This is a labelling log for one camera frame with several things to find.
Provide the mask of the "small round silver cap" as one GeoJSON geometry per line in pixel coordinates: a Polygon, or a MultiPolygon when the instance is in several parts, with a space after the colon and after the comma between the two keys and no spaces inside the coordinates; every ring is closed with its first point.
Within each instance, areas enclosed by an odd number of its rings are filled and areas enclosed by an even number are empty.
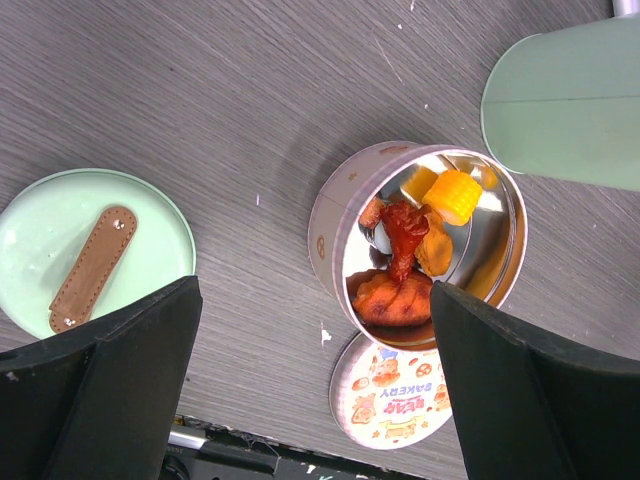
{"type": "Polygon", "coordinates": [[[391,241],[385,231],[382,221],[380,221],[373,230],[373,244],[382,254],[392,254],[391,241]]]}

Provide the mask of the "orange roasted food piece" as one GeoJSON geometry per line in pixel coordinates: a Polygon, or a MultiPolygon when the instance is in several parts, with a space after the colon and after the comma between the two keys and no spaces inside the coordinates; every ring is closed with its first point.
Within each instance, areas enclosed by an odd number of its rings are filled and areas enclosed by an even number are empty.
{"type": "Polygon", "coordinates": [[[352,308],[366,325],[414,327],[431,319],[432,280],[412,271],[401,283],[385,271],[358,286],[352,308]]]}

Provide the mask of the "tall green canister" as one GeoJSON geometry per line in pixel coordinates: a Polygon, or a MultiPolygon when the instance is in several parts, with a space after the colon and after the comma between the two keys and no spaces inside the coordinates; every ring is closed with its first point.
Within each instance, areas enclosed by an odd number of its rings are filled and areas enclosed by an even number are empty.
{"type": "Polygon", "coordinates": [[[513,172],[638,190],[638,15],[520,40],[493,67],[480,116],[513,172]]]}

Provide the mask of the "brown sausage slice piece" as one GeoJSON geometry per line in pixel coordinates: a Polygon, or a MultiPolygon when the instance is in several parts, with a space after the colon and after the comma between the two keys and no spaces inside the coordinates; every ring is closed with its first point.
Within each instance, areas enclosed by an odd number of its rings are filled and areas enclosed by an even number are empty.
{"type": "Polygon", "coordinates": [[[385,202],[378,196],[374,196],[366,205],[359,217],[359,224],[367,229],[375,229],[381,219],[381,211],[385,208],[385,202]]]}

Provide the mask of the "orange crinkled food piece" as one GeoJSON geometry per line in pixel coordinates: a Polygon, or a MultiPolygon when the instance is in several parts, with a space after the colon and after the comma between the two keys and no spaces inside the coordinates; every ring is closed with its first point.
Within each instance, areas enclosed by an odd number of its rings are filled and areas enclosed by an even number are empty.
{"type": "Polygon", "coordinates": [[[453,241],[442,217],[435,211],[426,214],[430,230],[415,251],[415,257],[426,275],[438,277],[447,273],[453,258],[453,241]]]}

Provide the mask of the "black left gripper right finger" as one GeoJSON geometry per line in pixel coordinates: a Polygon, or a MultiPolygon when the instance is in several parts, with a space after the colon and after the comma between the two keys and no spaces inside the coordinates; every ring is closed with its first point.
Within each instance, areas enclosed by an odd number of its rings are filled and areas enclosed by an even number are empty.
{"type": "Polygon", "coordinates": [[[435,283],[431,313],[469,478],[638,478],[638,361],[448,283],[435,283]]]}

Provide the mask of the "round silver tin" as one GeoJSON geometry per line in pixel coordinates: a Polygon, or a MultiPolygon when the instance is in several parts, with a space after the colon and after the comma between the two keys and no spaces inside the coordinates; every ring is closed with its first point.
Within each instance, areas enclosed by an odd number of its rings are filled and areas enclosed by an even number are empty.
{"type": "Polygon", "coordinates": [[[346,318],[371,341],[388,348],[434,348],[431,323],[414,327],[366,325],[353,310],[358,286],[383,271],[391,260],[373,244],[373,230],[358,220],[368,202],[410,201],[405,185],[430,182],[447,170],[469,174],[483,188],[478,205],[463,226],[446,225],[453,259],[440,281],[500,307],[511,293],[524,263],[528,219],[521,192],[510,173],[494,159],[452,145],[389,141],[349,157],[316,197],[308,226],[309,258],[325,290],[346,318]]]}

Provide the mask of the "red drumstick food piece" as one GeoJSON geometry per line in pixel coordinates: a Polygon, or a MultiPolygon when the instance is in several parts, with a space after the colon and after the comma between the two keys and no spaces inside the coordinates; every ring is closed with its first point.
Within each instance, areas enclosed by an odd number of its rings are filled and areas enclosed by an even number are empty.
{"type": "Polygon", "coordinates": [[[423,209],[415,208],[406,201],[383,207],[380,219],[392,249],[388,276],[396,284],[401,284],[411,273],[415,250],[430,230],[429,221],[423,209]]]}

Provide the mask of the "yellow corn cob piece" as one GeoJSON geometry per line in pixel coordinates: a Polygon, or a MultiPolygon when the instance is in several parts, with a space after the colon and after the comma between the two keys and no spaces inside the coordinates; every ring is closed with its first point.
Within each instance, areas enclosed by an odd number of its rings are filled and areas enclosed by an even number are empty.
{"type": "Polygon", "coordinates": [[[463,226],[471,219],[483,193],[481,185],[469,174],[447,170],[435,180],[422,198],[442,219],[463,226]]]}

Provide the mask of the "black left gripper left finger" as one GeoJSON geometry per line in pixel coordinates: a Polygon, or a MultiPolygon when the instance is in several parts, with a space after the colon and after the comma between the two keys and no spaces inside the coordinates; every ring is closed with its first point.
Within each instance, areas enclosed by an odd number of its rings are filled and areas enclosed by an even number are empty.
{"type": "Polygon", "coordinates": [[[202,305],[186,276],[2,353],[2,478],[158,478],[202,305]]]}

